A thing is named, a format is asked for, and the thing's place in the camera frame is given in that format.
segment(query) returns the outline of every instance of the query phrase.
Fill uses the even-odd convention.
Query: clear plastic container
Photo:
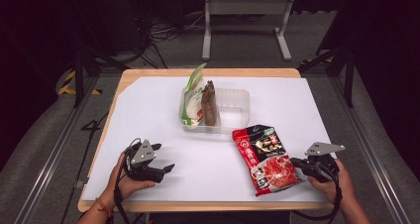
[[[182,129],[191,133],[216,133],[231,135],[234,130],[243,129],[250,121],[250,92],[244,89],[215,88],[217,120],[214,126],[204,125],[204,119],[198,126],[185,125],[181,119],[183,91],[179,106],[179,120]]]

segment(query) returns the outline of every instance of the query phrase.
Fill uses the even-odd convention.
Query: red food package
[[[233,131],[232,138],[248,165],[256,196],[281,191],[301,181],[274,128],[255,125]]]

